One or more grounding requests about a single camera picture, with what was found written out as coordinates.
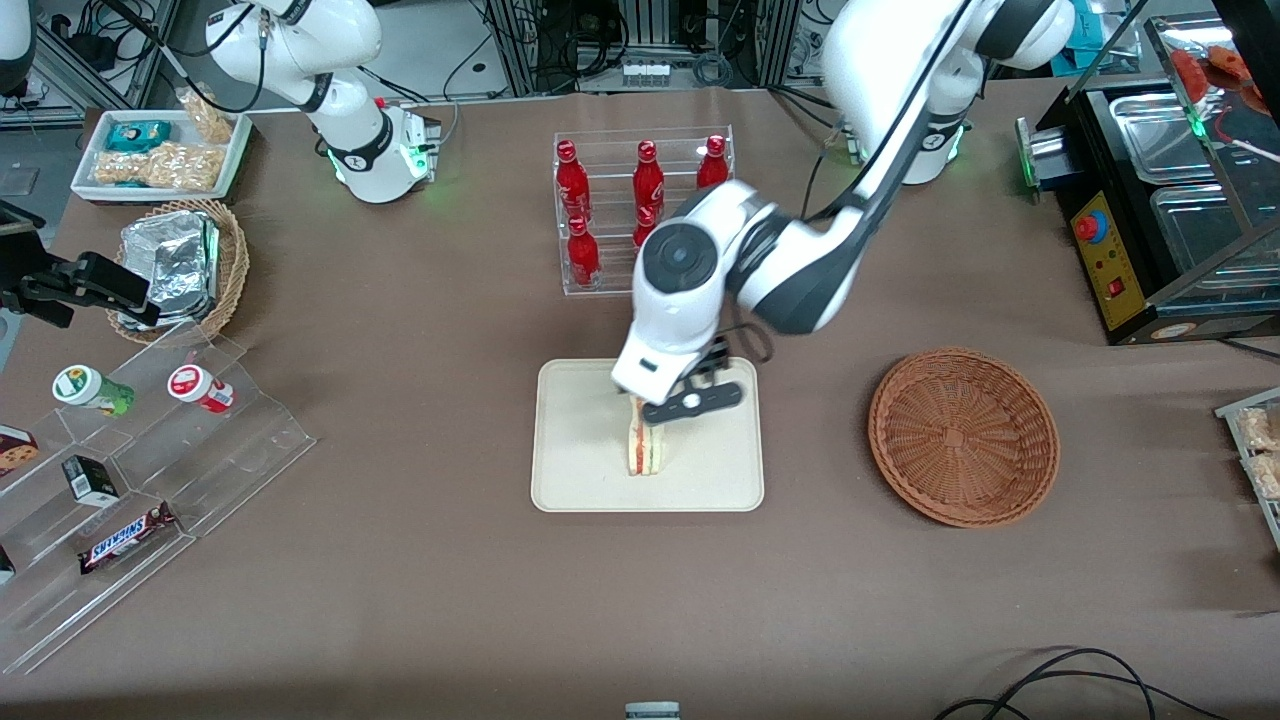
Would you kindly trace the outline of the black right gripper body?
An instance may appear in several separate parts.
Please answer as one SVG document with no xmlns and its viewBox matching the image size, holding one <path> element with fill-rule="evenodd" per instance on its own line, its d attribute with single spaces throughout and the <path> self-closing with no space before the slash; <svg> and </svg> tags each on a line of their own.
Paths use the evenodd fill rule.
<svg viewBox="0 0 1280 720">
<path fill-rule="evenodd" d="M 65 260 L 3 260 L 3 307 L 56 328 L 68 328 L 74 311 L 63 302 L 72 296 L 65 264 Z"/>
</svg>

